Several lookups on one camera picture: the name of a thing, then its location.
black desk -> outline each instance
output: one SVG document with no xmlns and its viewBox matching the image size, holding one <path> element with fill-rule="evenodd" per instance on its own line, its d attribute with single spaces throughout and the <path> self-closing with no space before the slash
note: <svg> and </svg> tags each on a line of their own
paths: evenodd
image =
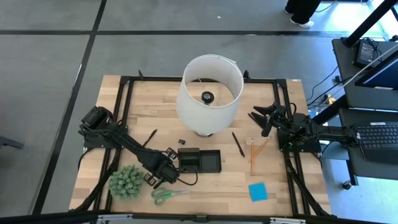
<svg viewBox="0 0 398 224">
<path fill-rule="evenodd" d="M 354 60 L 355 48 L 347 48 L 343 45 L 341 39 L 333 39 L 333 50 L 335 51 L 338 68 L 342 79 L 352 77 L 360 71 L 360 68 L 355 67 L 352 63 Z M 395 42 L 380 42 L 378 49 L 382 54 L 398 43 Z M 317 124 L 323 124 L 329 119 L 337 115 L 340 108 L 369 108 L 378 110 L 393 110 L 398 111 L 398 91 L 380 90 L 375 88 L 368 88 L 356 86 L 356 80 L 353 80 L 344 87 L 345 95 L 336 100 L 332 105 L 323 110 L 320 114 L 314 117 Z"/>
<path fill-rule="evenodd" d="M 380 111 L 340 109 L 339 116 L 341 125 L 346 127 L 369 121 L 398 121 L 398 113 Z M 347 165 L 352 185 L 358 184 L 354 175 L 398 180 L 398 165 L 369 162 L 362 156 L 360 148 L 348 148 L 348 155 Z"/>
</svg>

chair leg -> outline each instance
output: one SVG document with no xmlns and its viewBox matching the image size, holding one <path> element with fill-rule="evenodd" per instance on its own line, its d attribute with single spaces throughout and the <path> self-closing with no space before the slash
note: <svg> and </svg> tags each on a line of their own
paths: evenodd
<svg viewBox="0 0 398 224">
<path fill-rule="evenodd" d="M 22 143 L 0 136 L 0 147 L 1 146 L 11 146 L 17 149 L 22 149 L 24 147 Z"/>
</svg>

blue sticky note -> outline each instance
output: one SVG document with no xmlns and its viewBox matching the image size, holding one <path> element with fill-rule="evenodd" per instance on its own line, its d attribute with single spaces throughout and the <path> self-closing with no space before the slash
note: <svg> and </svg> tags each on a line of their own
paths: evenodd
<svg viewBox="0 0 398 224">
<path fill-rule="evenodd" d="M 251 200 L 253 202 L 268 199 L 267 189 L 264 183 L 249 185 L 249 191 L 250 191 Z"/>
</svg>

black box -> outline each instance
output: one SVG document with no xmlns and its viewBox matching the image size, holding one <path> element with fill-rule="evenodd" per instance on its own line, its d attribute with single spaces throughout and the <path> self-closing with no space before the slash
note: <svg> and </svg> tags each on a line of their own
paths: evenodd
<svg viewBox="0 0 398 224">
<path fill-rule="evenodd" d="M 186 173 L 221 172 L 220 150 L 199 150 L 199 148 L 178 149 L 180 169 Z"/>
</svg>

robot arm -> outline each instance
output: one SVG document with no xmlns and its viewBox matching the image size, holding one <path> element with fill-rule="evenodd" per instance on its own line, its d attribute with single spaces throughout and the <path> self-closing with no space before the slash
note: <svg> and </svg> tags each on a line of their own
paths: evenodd
<svg viewBox="0 0 398 224">
<path fill-rule="evenodd" d="M 354 131 L 346 127 L 317 125 L 309 116 L 293 114 L 293 119 L 286 117 L 286 107 L 274 103 L 263 108 L 255 106 L 260 114 L 252 112 L 249 116 L 263 129 L 261 135 L 268 136 L 271 127 L 281 130 L 287 136 L 288 144 L 304 145 L 317 140 L 338 141 L 342 144 L 356 144 Z"/>
<path fill-rule="evenodd" d="M 85 141 L 92 144 L 99 142 L 100 146 L 125 147 L 135 154 L 143 168 L 150 172 L 144 176 L 150 186 L 155 185 L 156 179 L 159 181 L 154 188 L 163 182 L 173 184 L 177 181 L 180 173 L 173 165 L 173 160 L 177 158 L 173 149 L 158 151 L 144 148 L 124 128 L 113 122 L 111 112 L 102 107 L 94 106 L 81 121 L 83 124 L 80 125 L 79 133 L 85 137 Z"/>
</svg>

